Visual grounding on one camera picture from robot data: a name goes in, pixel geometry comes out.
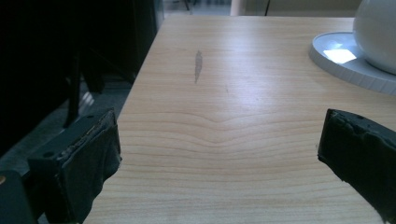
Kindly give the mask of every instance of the wood grain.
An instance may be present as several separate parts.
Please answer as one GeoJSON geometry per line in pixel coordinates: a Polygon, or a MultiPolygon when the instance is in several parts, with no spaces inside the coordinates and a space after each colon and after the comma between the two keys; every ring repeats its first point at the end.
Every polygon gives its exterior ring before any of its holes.
{"type": "Polygon", "coordinates": [[[395,97],[308,57],[316,35],[352,22],[166,19],[118,120],[122,166],[86,223],[382,223],[317,159],[327,108],[396,130],[395,97]]]}

